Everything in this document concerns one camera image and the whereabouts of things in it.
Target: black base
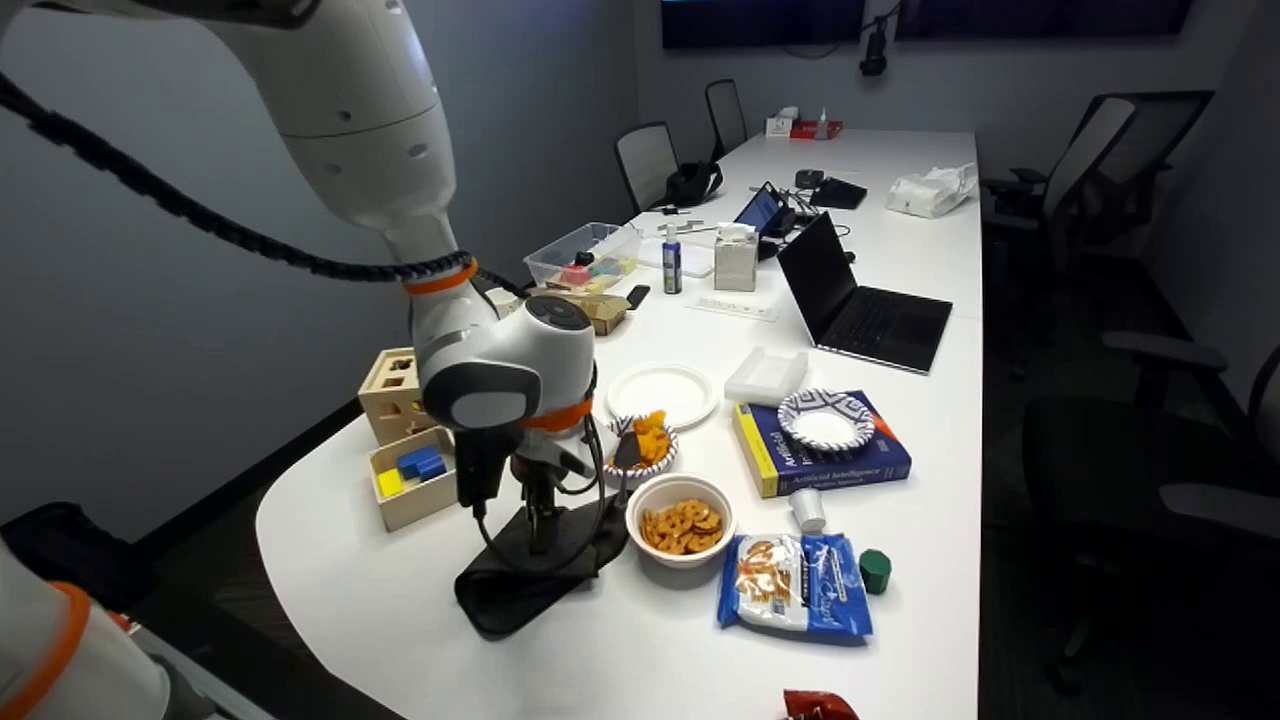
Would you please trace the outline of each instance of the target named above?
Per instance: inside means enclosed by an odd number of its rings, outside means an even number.
[[[456,577],[452,596],[479,636],[500,638],[626,547],[625,495],[560,510],[541,526],[525,507],[493,542]]]

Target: white table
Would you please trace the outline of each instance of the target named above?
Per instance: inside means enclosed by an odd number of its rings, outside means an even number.
[[[368,495],[373,432],[353,420],[286,468],[254,510],[269,581],[321,663],[373,698],[419,720],[776,720],[784,688],[831,688],[864,716],[969,720],[979,672],[979,208],[942,218],[882,211],[904,172],[976,164],[959,132],[851,132],[839,141],[752,141],[722,158],[722,196],[695,215],[731,218],[761,181],[791,184],[822,166],[867,188],[860,211],[835,211],[854,277],[881,287],[953,299],[953,323],[929,376],[808,346],[808,385],[864,386],[911,449],[911,481],[827,493],[827,526],[896,564],[870,601],[864,649],[776,638],[715,628],[715,582],[668,582],[626,547],[598,581],[507,638],[479,638],[452,581],[479,550],[466,510],[446,507],[396,535]],[[776,268],[761,295],[722,302],[689,280],[598,341],[598,396],[637,365],[689,365],[722,386],[749,346],[799,346],[808,331]],[[761,500],[728,406],[681,435],[681,473],[719,481],[742,533],[786,533],[786,500]],[[486,510],[514,507],[504,483]]]

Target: packet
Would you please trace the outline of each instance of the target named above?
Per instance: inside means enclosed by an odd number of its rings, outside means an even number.
[[[831,644],[870,636],[848,535],[736,535],[719,567],[715,620]]]

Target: wall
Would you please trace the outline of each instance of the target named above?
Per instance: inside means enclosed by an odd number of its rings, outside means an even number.
[[[1268,346],[1280,342],[1280,3],[1265,3],[1188,164],[1153,271],[1195,341],[1221,346],[1242,403]]]
[[[637,114],[612,0],[417,0],[458,158],[458,245],[500,271],[625,211],[606,134]],[[24,13],[0,69],[219,211],[384,261],[291,166],[248,74],[199,29]],[[211,245],[0,111],[0,520],[80,500],[144,535],[353,396],[404,342],[390,287]]]
[[[643,0],[639,111],[673,121],[681,155],[703,155],[710,132],[698,87],[731,74],[752,123],[781,103],[805,111],[827,103],[851,129],[972,129],[992,166],[1048,166],[1097,90],[1210,87],[1253,3],[1201,0],[1181,40],[1156,45],[893,45],[887,74],[864,80],[854,69],[864,49],[818,59],[795,54],[799,49],[665,53],[661,0]]]

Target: bowl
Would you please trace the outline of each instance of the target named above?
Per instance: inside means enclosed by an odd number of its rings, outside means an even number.
[[[665,550],[665,547],[649,542],[643,533],[639,533],[643,510],[668,510],[668,507],[675,507],[683,500],[707,505],[719,517],[719,535],[698,550]],[[633,493],[633,500],[626,500],[626,535],[639,547],[639,554],[649,554],[661,567],[689,572],[689,567],[715,564],[715,554],[731,541],[731,526],[736,523],[731,523],[728,495],[710,481],[698,481],[698,474],[657,474],[657,481],[639,483]]]
[[[618,486],[637,486],[637,483],[643,483],[643,481],[651,481],[651,474],[661,474],[661,473],[668,473],[673,464],[675,464],[675,435],[673,435],[673,428],[665,428],[665,435],[668,435],[668,450],[657,459],[657,464],[637,464],[637,468],[614,468],[612,464],[612,455],[614,455],[614,444],[625,441],[625,432],[633,432],[633,414],[626,420],[614,420],[612,422],[612,444],[606,444],[606,450],[603,450],[603,474],[612,481],[612,483],[618,483]]]

